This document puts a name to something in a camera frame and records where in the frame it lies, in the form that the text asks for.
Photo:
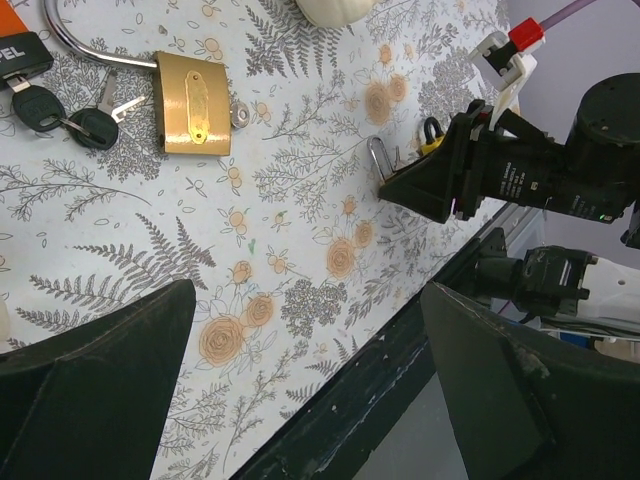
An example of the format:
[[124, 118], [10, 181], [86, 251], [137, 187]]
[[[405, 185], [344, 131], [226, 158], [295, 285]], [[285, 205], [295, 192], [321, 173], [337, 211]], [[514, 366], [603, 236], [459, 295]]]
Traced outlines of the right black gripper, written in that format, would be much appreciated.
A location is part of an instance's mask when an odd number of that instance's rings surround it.
[[428, 155], [397, 171], [398, 185], [378, 189], [377, 196], [407, 208], [428, 220], [446, 223], [452, 213], [458, 220], [474, 217], [484, 197], [481, 183], [497, 133], [490, 129], [493, 107], [473, 100], [456, 114], [441, 145]]

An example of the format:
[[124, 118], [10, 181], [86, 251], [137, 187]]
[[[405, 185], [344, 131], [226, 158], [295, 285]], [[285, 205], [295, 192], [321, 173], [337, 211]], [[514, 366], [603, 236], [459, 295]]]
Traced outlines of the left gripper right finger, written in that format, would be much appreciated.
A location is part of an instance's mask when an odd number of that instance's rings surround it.
[[510, 322], [435, 282], [421, 306], [469, 478], [638, 478], [638, 364]]

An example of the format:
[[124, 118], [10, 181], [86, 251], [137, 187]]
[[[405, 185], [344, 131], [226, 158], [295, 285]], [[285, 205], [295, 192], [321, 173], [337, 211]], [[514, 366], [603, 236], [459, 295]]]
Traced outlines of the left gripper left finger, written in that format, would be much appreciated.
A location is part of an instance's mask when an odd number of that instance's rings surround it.
[[2, 478], [149, 478], [195, 306], [179, 280], [2, 354]]

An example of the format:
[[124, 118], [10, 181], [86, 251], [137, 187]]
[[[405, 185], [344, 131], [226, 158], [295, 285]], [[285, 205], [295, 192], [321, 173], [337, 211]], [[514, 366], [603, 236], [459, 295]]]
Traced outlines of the yellow padlock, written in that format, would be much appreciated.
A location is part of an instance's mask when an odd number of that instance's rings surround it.
[[428, 155], [442, 143], [445, 133], [440, 122], [433, 116], [427, 117], [423, 123], [424, 142], [420, 147], [422, 155]]

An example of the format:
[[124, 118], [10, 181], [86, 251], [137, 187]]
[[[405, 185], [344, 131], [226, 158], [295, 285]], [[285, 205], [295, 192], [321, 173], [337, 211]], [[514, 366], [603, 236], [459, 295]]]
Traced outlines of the small brass padlock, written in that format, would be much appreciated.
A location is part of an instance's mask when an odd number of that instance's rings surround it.
[[396, 187], [398, 176], [395, 163], [383, 140], [379, 136], [371, 136], [367, 140], [367, 148], [380, 177], [381, 185], [389, 188]]

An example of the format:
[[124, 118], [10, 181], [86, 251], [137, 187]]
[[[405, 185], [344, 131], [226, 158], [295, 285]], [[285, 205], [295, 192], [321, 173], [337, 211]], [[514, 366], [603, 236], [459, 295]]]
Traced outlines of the large brass padlock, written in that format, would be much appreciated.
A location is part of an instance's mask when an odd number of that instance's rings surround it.
[[167, 154], [228, 156], [232, 144], [232, 102], [226, 68], [163, 51], [151, 60], [96, 50], [63, 24], [56, 1], [43, 11], [52, 32], [72, 52], [104, 65], [153, 73], [159, 145]]

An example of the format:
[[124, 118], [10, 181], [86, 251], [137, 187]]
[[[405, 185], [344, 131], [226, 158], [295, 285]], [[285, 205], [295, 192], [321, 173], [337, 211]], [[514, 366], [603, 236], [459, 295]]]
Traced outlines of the orange padlock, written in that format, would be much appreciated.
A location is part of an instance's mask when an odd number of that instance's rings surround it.
[[1, 89], [8, 80], [27, 80], [48, 71], [53, 56], [37, 33], [29, 31], [8, 1], [1, 2]]

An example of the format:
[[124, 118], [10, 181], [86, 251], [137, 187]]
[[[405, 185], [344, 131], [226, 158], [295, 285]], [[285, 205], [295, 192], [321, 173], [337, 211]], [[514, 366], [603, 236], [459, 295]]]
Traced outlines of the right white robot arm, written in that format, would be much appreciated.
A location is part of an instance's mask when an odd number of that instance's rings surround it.
[[[386, 177], [378, 195], [429, 220], [467, 220], [486, 199], [603, 225], [639, 207], [635, 73], [592, 86], [562, 144], [482, 100], [456, 114], [447, 130], [428, 120], [425, 132], [435, 149]], [[638, 271], [599, 255], [541, 246], [521, 259], [478, 259], [473, 276], [472, 296], [506, 300], [554, 328], [639, 333]]]

